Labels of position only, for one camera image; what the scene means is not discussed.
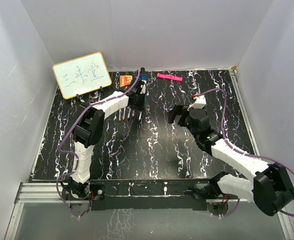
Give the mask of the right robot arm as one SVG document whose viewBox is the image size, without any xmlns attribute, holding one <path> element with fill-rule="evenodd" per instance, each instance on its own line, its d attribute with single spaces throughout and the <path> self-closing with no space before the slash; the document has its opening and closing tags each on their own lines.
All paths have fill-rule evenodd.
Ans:
<svg viewBox="0 0 294 240">
<path fill-rule="evenodd" d="M 190 131 L 203 152 L 222 160 L 243 175 L 239 178 L 222 171 L 211 178 L 208 185 L 199 189 L 199 194 L 217 199 L 234 195 L 254 202 L 264 214 L 271 217 L 294 200 L 294 187 L 285 167 L 241 153 L 211 127 L 205 110 L 175 105 L 168 112 L 168 122 L 173 123 L 176 117 L 180 117 L 178 125 Z"/>
</svg>

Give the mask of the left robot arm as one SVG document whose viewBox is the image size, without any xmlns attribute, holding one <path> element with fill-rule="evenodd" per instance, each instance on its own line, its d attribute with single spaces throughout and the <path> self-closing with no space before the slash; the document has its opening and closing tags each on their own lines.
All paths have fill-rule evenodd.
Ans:
<svg viewBox="0 0 294 240">
<path fill-rule="evenodd" d="M 115 112 L 129 107 L 141 111 L 144 107 L 146 81 L 138 80 L 124 92 L 115 91 L 103 100 L 85 105 L 87 110 L 72 131 L 74 163 L 67 185 L 61 184 L 68 193 L 83 200 L 89 196 L 90 166 L 95 145 L 102 137 L 104 121 Z"/>
</svg>

